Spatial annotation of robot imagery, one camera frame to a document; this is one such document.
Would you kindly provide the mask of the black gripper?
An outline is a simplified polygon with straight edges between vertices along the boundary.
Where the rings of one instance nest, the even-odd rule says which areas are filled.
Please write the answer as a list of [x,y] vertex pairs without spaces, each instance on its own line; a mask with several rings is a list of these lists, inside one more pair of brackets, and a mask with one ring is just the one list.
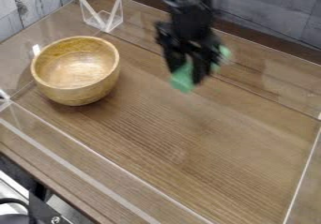
[[185,46],[196,44],[201,49],[189,53],[191,79],[197,85],[220,66],[220,41],[211,31],[215,14],[212,0],[164,0],[169,20],[156,22],[156,43],[163,48],[163,55],[169,73],[173,73],[187,61]]

